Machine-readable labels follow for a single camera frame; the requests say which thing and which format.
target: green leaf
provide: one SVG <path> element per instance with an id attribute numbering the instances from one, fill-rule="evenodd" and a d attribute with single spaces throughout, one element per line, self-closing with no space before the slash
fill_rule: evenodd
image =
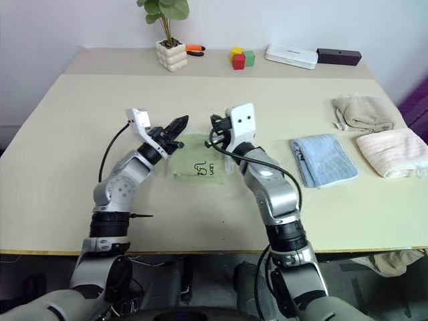
<path id="1" fill-rule="evenodd" d="M 189 4 L 187 0 L 176 0 L 171 5 L 159 2 L 159 8 L 165 17 L 172 20 L 184 20 L 189 16 Z"/>
<path id="2" fill-rule="evenodd" d="M 136 0 L 136 5 L 139 7 L 142 7 L 145 2 L 146 2 L 146 0 Z"/>
<path id="3" fill-rule="evenodd" d="M 160 3 L 164 5 L 172 5 L 176 0 L 159 0 Z"/>
<path id="4" fill-rule="evenodd" d="M 156 15 L 147 15 L 146 16 L 146 22 L 148 25 L 151 25 L 152 23 L 155 23 L 157 19 L 161 17 L 160 13 L 157 13 Z"/>
<path id="5" fill-rule="evenodd" d="M 158 0 L 147 0 L 144 4 L 144 8 L 149 15 L 156 15 L 157 13 L 161 12 L 159 9 Z"/>

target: black box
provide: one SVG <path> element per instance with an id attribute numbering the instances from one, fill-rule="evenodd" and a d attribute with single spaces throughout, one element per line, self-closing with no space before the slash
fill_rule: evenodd
<path id="1" fill-rule="evenodd" d="M 318 48 L 316 52 L 319 64 L 356 66 L 361 60 L 359 51 Z"/>

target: white wall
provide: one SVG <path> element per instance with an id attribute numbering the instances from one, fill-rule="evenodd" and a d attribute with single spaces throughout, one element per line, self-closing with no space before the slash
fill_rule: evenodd
<path id="1" fill-rule="evenodd" d="M 159 25 L 145 24 L 134 0 L 0 1 L 0 125 L 9 131 L 30 115 L 79 46 L 152 47 L 162 37 Z M 396 103 L 428 73 L 426 0 L 189 3 L 188 20 L 173 23 L 187 43 L 257 49 L 284 41 L 359 50 Z"/>

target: pink towel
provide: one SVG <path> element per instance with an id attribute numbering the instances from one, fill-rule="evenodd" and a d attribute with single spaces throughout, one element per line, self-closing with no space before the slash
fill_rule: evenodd
<path id="1" fill-rule="evenodd" d="M 418 177 L 428 172 L 428 146 L 410 128 L 392 129 L 357 138 L 362 154 L 380 176 Z"/>

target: white box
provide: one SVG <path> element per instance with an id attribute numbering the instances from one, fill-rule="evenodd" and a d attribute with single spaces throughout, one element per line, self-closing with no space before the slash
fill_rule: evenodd
<path id="1" fill-rule="evenodd" d="M 265 58 L 273 62 L 281 62 L 306 69 L 314 69 L 318 62 L 316 51 L 270 44 Z"/>

